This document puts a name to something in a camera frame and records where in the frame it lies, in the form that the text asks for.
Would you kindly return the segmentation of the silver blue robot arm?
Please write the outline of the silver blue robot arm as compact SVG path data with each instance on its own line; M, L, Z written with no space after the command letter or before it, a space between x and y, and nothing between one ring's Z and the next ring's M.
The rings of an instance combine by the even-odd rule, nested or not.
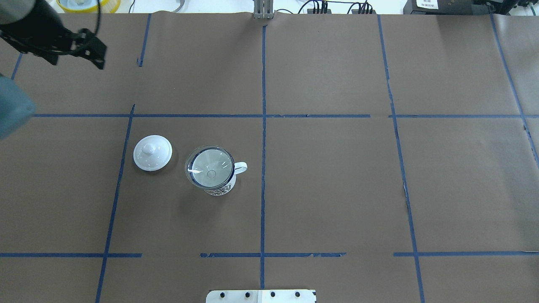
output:
M62 22L46 0L2 0L1 39L21 53L52 49ZM15 81L1 75L0 133L6 138L35 113L35 104Z

